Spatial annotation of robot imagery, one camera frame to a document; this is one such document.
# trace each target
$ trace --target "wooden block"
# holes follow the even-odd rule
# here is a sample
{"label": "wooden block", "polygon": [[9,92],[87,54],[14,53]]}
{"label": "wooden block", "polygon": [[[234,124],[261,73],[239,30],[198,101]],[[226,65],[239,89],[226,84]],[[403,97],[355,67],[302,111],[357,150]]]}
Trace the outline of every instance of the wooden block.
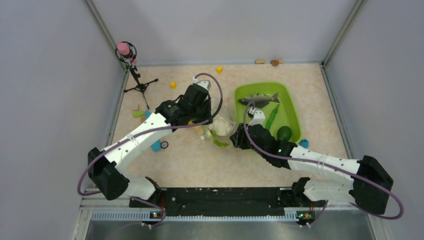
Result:
{"label": "wooden block", "polygon": [[258,59],[255,61],[256,64],[265,64],[265,59]]}

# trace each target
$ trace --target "brown toy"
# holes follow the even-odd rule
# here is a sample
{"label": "brown toy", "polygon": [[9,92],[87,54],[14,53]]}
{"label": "brown toy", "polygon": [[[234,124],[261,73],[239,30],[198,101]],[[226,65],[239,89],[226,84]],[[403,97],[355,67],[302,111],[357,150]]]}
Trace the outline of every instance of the brown toy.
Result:
{"label": "brown toy", "polygon": [[278,64],[279,64],[279,62],[278,62],[278,60],[271,60],[271,65],[272,66],[274,66],[274,67],[276,67],[276,66],[278,66]]}

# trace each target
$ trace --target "microphone stand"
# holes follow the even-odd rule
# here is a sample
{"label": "microphone stand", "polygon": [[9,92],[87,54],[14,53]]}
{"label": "microphone stand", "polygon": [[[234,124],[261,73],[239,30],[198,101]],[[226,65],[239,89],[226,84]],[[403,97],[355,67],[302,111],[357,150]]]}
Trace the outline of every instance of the microphone stand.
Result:
{"label": "microphone stand", "polygon": [[141,92],[141,94],[143,95],[144,101],[146,103],[146,107],[148,110],[150,110],[149,104],[147,103],[146,97],[145,97],[145,91],[147,90],[147,87],[149,86],[149,84],[154,83],[159,81],[159,79],[155,79],[153,81],[149,81],[146,83],[140,83],[139,78],[141,77],[140,73],[137,73],[137,67],[134,65],[129,65],[129,64],[125,64],[126,65],[126,70],[129,71],[132,75],[132,77],[134,78],[135,82],[137,83],[137,85],[135,87],[129,88],[129,89],[125,89],[123,92],[126,93],[128,91],[131,90],[136,90]]}

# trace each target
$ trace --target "green avocado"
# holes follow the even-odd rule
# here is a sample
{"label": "green avocado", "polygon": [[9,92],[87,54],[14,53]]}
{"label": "green avocado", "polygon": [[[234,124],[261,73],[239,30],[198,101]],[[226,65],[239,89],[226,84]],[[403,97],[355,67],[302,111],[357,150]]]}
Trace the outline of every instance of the green avocado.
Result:
{"label": "green avocado", "polygon": [[289,126],[282,126],[278,129],[277,140],[288,141],[292,138],[292,129]]}

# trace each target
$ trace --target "white cable tie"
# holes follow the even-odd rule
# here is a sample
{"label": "white cable tie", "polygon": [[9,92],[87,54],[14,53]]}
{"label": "white cable tie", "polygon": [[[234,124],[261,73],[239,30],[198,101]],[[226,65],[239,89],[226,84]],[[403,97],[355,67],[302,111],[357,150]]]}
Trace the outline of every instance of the white cable tie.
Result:
{"label": "white cable tie", "polygon": [[318,157],[318,159],[317,159],[317,161],[318,161],[318,162],[317,162],[317,164],[318,164],[317,168],[318,168],[318,173],[319,173],[319,175],[320,175],[320,176],[322,176],[322,175],[323,175],[323,172],[321,172],[321,169],[320,169],[320,167],[321,167],[321,166],[320,166],[320,165],[321,165],[321,157],[322,157],[322,156]]}
{"label": "white cable tie", "polygon": [[126,138],[129,139],[131,142],[133,142],[135,145],[138,145],[139,144],[139,142],[137,141],[137,139],[131,133],[128,133],[126,135]]}

